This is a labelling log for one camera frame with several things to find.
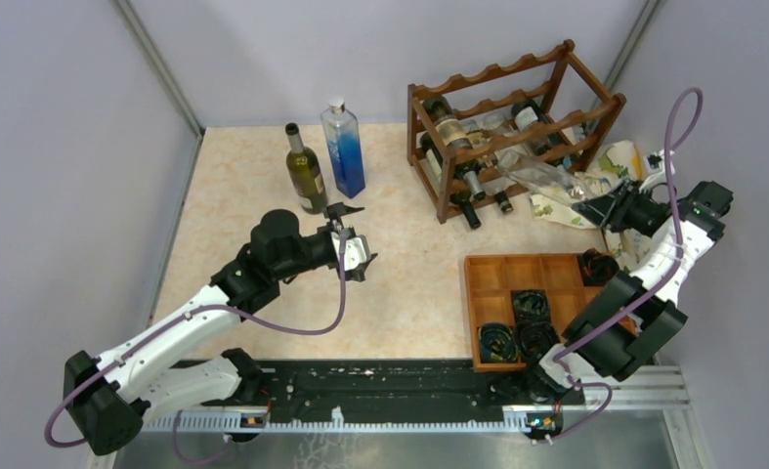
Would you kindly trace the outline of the square clear glass bottle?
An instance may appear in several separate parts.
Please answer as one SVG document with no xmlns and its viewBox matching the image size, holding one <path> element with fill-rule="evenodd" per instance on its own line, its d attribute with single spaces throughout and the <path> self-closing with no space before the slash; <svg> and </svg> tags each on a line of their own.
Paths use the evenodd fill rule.
<svg viewBox="0 0 769 469">
<path fill-rule="evenodd" d="M 484 117 L 483 127 L 490 141 L 498 136 L 513 137 L 517 134 L 517 130 L 509 124 L 501 111 L 487 114 Z M 506 176 L 510 175 L 512 181 L 536 188 L 545 187 L 550 182 L 527 144 L 499 149 L 494 156 L 497 158 L 496 166 L 499 172 Z"/>
</svg>

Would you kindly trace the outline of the clear whisky bottle black label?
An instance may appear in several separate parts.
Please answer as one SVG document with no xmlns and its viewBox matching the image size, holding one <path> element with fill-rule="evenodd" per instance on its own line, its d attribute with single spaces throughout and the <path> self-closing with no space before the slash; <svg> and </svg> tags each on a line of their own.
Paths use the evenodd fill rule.
<svg viewBox="0 0 769 469">
<path fill-rule="evenodd" d="M 488 142 L 488 138 L 484 130 L 474 119 L 467 119 L 462 121 L 462 126 L 470 141 L 471 146 L 474 149 L 484 146 Z M 493 168 L 497 163 L 497 158 L 494 155 L 484 155 L 478 159 L 480 167 L 485 170 Z M 498 205 L 498 208 L 504 215 L 510 214 L 514 211 L 514 207 L 507 194 L 507 188 L 511 186 L 511 182 L 503 176 L 497 176 L 491 181 L 482 183 L 482 187 L 486 195 L 493 197 L 494 202 Z"/>
</svg>

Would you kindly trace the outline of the green wine bottle grey capsule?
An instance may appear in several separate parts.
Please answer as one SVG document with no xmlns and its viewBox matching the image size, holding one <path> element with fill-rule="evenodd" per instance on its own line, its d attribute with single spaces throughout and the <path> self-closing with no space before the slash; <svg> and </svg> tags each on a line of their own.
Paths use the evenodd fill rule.
<svg viewBox="0 0 769 469">
<path fill-rule="evenodd" d="M 535 123 L 550 123 L 550 119 L 545 116 L 541 107 L 534 100 L 513 105 L 511 107 L 511 116 L 520 133 L 528 130 Z M 564 143 L 565 141 L 561 137 L 553 133 L 543 137 L 532 138 L 527 142 L 527 146 L 533 154 L 542 156 Z M 550 161 L 550 164 L 568 170 L 576 162 L 576 159 L 577 156 L 575 154 L 568 154 L 559 161 Z"/>
</svg>

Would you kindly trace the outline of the green wine bottle dark label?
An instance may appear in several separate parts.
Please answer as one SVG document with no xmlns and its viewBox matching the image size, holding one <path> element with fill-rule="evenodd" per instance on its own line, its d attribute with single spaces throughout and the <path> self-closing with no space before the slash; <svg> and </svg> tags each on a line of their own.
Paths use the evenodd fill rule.
<svg viewBox="0 0 769 469">
<path fill-rule="evenodd" d="M 452 153 L 455 153 L 458 149 L 474 148 L 463 125 L 455 117 L 445 97 L 425 100 L 422 106 L 435 125 L 446 147 Z M 486 192 L 478 178 L 479 171 L 480 165 L 476 160 L 457 163 L 454 166 L 455 177 L 468 186 L 471 195 L 477 201 L 481 201 L 486 197 Z"/>
</svg>

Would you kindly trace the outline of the rolled dark striped tie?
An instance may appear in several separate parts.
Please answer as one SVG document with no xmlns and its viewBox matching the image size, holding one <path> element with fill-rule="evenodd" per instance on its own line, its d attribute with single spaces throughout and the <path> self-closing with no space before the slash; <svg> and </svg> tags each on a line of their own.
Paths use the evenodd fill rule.
<svg viewBox="0 0 769 469">
<path fill-rule="evenodd" d="M 517 328 L 516 337 L 520 355 L 525 362 L 538 361 L 560 342 L 553 324 L 549 321 L 522 324 Z"/>
</svg>

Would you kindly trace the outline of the clear blue vodka bottle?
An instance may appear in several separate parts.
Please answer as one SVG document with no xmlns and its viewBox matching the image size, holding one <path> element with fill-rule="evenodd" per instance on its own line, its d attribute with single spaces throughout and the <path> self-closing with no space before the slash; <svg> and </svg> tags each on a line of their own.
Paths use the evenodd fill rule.
<svg viewBox="0 0 769 469">
<path fill-rule="evenodd" d="M 354 198 L 365 189 L 359 121 L 340 97 L 329 100 L 320 121 L 336 188 Z"/>
</svg>

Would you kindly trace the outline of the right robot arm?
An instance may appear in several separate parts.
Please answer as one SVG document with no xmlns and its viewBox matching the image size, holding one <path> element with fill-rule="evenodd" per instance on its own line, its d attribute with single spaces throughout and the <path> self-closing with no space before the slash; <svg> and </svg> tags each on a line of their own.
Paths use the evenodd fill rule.
<svg viewBox="0 0 769 469">
<path fill-rule="evenodd" d="M 533 403 L 561 399 L 577 373 L 593 372 L 618 382 L 630 377 L 687 321 L 679 290 L 694 264 L 725 232 L 722 221 L 733 193 L 713 181 L 699 182 L 675 202 L 659 202 L 638 181 L 572 203 L 594 225 L 614 233 L 634 230 L 652 240 L 631 273 L 617 272 L 563 331 L 557 344 L 528 365 L 520 389 Z"/>
</svg>

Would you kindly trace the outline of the wooden compartment tray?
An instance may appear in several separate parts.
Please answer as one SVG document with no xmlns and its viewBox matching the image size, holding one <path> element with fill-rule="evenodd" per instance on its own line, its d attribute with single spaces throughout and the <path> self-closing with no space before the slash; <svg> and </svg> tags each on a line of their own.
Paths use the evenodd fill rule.
<svg viewBox="0 0 769 469">
<path fill-rule="evenodd" d="M 519 371 L 526 362 L 486 363 L 479 359 L 478 327 L 488 322 L 516 324 L 511 307 L 514 290 L 539 289 L 550 305 L 550 320 L 562 333 L 572 320 L 602 290 L 603 286 L 584 286 L 576 254 L 471 255 L 465 258 L 463 272 L 473 369 L 476 372 Z"/>
</svg>

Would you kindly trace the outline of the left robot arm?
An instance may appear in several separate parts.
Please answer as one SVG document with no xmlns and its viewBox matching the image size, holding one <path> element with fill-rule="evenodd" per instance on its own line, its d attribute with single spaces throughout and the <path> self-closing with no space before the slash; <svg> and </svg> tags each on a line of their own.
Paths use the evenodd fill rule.
<svg viewBox="0 0 769 469">
<path fill-rule="evenodd" d="M 182 307 L 139 335 L 95 356 L 79 351 L 64 364 L 63 400 L 45 425 L 46 443 L 61 448 L 53 427 L 66 412 L 95 455 L 114 453 L 131 443 L 153 420 L 194 405 L 233 398 L 255 402 L 263 390 L 262 371 L 241 349 L 201 364 L 179 368 L 187 353 L 218 334 L 249 321 L 301 336 L 334 330 L 345 314 L 347 284 L 362 282 L 376 255 L 362 234 L 344 223 L 356 208 L 337 202 L 323 209 L 323 226 L 302 235 L 289 210 L 267 212 L 251 230 L 235 258 Z M 319 268 L 336 271 L 339 307 L 320 329 L 283 326 L 257 317 L 276 300 L 282 284 Z"/>
</svg>

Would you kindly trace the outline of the rolled dark patterned tie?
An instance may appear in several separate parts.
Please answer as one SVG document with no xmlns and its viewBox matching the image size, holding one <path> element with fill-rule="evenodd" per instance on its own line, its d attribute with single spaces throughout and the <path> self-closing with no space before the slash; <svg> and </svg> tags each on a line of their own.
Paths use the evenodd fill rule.
<svg viewBox="0 0 769 469">
<path fill-rule="evenodd" d="M 512 363 L 519 360 L 519 349 L 513 330 L 501 322 L 488 322 L 478 327 L 479 359 L 486 363 Z"/>
</svg>

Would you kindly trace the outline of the black rolled belt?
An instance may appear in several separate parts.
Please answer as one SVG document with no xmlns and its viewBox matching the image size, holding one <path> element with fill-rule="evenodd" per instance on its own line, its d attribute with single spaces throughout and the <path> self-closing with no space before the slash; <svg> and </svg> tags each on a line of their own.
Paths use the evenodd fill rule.
<svg viewBox="0 0 769 469">
<path fill-rule="evenodd" d="M 584 286 L 604 286 L 619 272 L 617 260 L 608 253 L 588 249 L 577 257 Z"/>
</svg>

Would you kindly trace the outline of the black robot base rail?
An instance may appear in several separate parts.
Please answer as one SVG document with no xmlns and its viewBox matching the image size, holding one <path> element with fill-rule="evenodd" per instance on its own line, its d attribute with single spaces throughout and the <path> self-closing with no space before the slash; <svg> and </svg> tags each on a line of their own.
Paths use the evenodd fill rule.
<svg viewBox="0 0 769 469">
<path fill-rule="evenodd" d="M 508 405 L 544 405 L 525 371 L 477 372 L 465 359 L 260 360 L 261 376 L 216 406 L 268 407 L 273 423 L 498 422 Z"/>
</svg>

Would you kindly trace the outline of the wooden wine rack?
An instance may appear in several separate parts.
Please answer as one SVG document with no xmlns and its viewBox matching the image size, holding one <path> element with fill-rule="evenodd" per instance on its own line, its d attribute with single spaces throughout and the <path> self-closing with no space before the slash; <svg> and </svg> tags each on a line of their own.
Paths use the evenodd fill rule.
<svg viewBox="0 0 769 469">
<path fill-rule="evenodd" d="M 501 99 L 455 107 L 451 95 L 534 70 L 540 83 Z M 595 95 L 588 110 L 564 116 L 551 109 L 568 72 Z M 626 98 L 614 93 L 577 56 L 566 40 L 550 52 L 525 54 L 513 64 L 490 64 L 474 75 L 456 74 L 440 85 L 407 87 L 408 163 L 424 185 L 443 224 L 457 215 L 471 228 L 480 225 L 477 209 L 497 204 L 508 211 L 509 197 L 525 191 L 510 176 L 517 157 L 545 169 L 575 173 L 585 169 L 619 117 Z"/>
</svg>

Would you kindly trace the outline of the dinosaur print cloth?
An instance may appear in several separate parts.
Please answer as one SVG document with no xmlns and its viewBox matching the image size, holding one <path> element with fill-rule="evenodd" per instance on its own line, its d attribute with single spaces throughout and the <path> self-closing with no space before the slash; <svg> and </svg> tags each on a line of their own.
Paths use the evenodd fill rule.
<svg viewBox="0 0 769 469">
<path fill-rule="evenodd" d="M 604 145 L 584 171 L 575 172 L 575 176 L 595 195 L 602 195 L 614 189 L 623 179 L 638 180 L 642 175 L 637 148 L 629 140 Z M 649 242 L 641 234 L 632 231 L 618 234 L 600 229 L 568 206 L 544 195 L 534 193 L 530 200 L 535 221 L 600 232 L 606 250 L 625 271 L 635 270 L 647 252 Z"/>
</svg>

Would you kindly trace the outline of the rolled green patterned tie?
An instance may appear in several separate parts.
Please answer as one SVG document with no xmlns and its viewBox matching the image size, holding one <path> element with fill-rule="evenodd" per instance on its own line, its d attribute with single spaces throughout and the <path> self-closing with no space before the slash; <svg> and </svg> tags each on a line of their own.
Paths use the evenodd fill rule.
<svg viewBox="0 0 769 469">
<path fill-rule="evenodd" d="M 512 291 L 511 307 L 517 323 L 550 321 L 550 305 L 543 290 Z"/>
</svg>

